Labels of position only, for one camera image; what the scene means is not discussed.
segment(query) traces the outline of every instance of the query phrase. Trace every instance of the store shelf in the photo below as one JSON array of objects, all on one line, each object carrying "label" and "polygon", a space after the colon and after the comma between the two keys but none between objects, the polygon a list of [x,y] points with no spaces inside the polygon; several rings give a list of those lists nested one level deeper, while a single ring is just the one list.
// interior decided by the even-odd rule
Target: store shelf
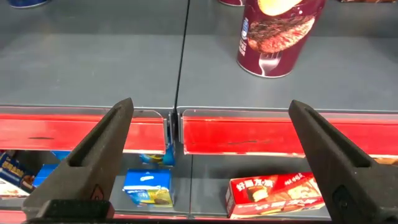
[{"label": "store shelf", "polygon": [[[147,215],[147,216],[162,216],[162,217],[187,217],[189,214],[190,207],[190,184],[191,184],[191,165],[192,156],[183,156],[182,148],[177,148],[177,164],[172,168],[172,182],[175,189],[175,205],[173,208],[148,208],[148,207],[137,207],[133,204],[129,196],[122,191],[124,185],[124,179],[126,178],[127,169],[149,169],[154,168],[151,166],[143,165],[138,155],[135,154],[123,154],[123,163],[121,172],[116,176],[115,183],[113,185],[113,191],[111,194],[110,201],[115,208],[116,214],[119,218],[131,217],[129,215]],[[0,200],[0,217],[5,216],[7,211],[21,212],[21,206],[24,199],[10,199]]]},{"label": "store shelf", "polygon": [[[305,159],[258,156],[193,156],[191,213],[194,217],[226,218],[225,194],[229,180],[257,175],[309,171]],[[267,218],[329,220],[326,207]]]},{"label": "store shelf", "polygon": [[255,77],[236,63],[243,9],[192,0],[178,110],[287,109],[398,111],[397,4],[327,1],[290,75]]},{"label": "store shelf", "polygon": [[[16,124],[15,119],[3,118],[20,114],[26,109],[20,108],[23,106],[30,106],[27,111],[46,106],[45,110],[54,109],[47,115],[68,119],[70,114],[92,115],[79,114],[81,108],[109,108],[131,97],[135,115],[155,111],[155,127],[160,128],[154,130],[151,122],[140,121],[141,128],[131,133],[135,136],[132,142],[144,142],[127,150],[164,153],[187,5],[186,0],[68,0],[18,10],[1,1],[0,136],[7,134],[4,130],[32,125],[30,119]],[[18,111],[10,113],[10,107]],[[70,150],[76,142],[54,141],[52,132],[85,130],[81,128],[85,119],[68,125],[47,121],[48,117],[34,121],[36,132],[12,134],[41,139],[30,139],[27,144],[21,138],[7,139],[7,144],[2,139],[0,148]],[[162,144],[146,141],[148,133]]]},{"label": "store shelf", "polygon": [[267,79],[236,63],[243,8],[192,0],[177,101],[185,153],[302,156],[286,113],[296,99],[342,113],[341,130],[371,154],[398,156],[397,10],[327,1],[293,72]]}]

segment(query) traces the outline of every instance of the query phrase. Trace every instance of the packaged food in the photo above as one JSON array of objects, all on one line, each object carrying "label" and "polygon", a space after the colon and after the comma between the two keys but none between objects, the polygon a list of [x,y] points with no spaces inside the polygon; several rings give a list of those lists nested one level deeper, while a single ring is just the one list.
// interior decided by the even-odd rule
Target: packaged food
[{"label": "packaged food", "polygon": [[160,166],[174,166],[174,145],[169,144],[164,155],[152,155],[152,154],[140,154],[142,163],[144,164],[155,164]]},{"label": "packaged food", "polygon": [[51,153],[55,155],[57,159],[62,160],[69,155],[70,151],[51,151]]},{"label": "packaged food", "polygon": [[218,1],[228,6],[244,6],[245,2],[245,0],[218,0]]},{"label": "packaged food", "polygon": [[34,190],[34,174],[6,152],[0,154],[0,165],[0,198],[29,196]]},{"label": "packaged food", "polygon": [[246,0],[238,64],[260,77],[289,74],[326,0]]},{"label": "packaged food", "polygon": [[17,9],[27,9],[45,4],[48,0],[8,0],[10,6]]},{"label": "packaged food", "polygon": [[123,191],[139,206],[173,207],[173,192],[169,170],[127,171]]},{"label": "packaged food", "polygon": [[57,168],[58,164],[44,164],[33,181],[33,186],[38,187]]},{"label": "packaged food", "polygon": [[232,219],[313,210],[324,205],[311,172],[232,179],[226,193],[228,217]]}]

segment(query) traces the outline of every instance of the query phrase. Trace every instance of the potato chip canister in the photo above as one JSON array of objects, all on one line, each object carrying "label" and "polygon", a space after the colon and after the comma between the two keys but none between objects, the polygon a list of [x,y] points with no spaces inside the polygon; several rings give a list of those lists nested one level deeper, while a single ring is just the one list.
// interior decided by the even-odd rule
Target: potato chip canister
[{"label": "potato chip canister", "polygon": [[218,0],[220,3],[229,6],[244,6],[246,0]]},{"label": "potato chip canister", "polygon": [[260,77],[289,74],[326,0],[246,0],[238,63]]},{"label": "potato chip canister", "polygon": [[27,9],[45,4],[48,0],[8,0],[10,6],[17,9]]}]

